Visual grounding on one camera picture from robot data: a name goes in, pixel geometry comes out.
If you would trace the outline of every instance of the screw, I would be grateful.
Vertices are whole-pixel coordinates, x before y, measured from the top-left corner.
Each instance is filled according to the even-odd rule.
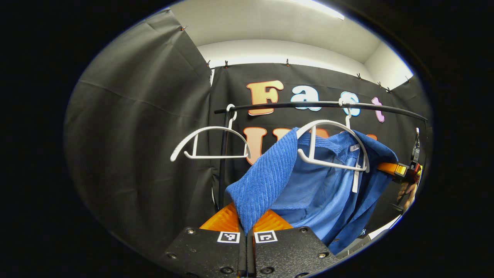
[[[274,269],[273,268],[263,268],[261,269],[262,274],[270,274],[273,273]]]
[[[220,269],[220,271],[223,272],[223,273],[226,273],[226,274],[233,273],[233,269],[228,268],[228,267],[222,268],[222,269]]]

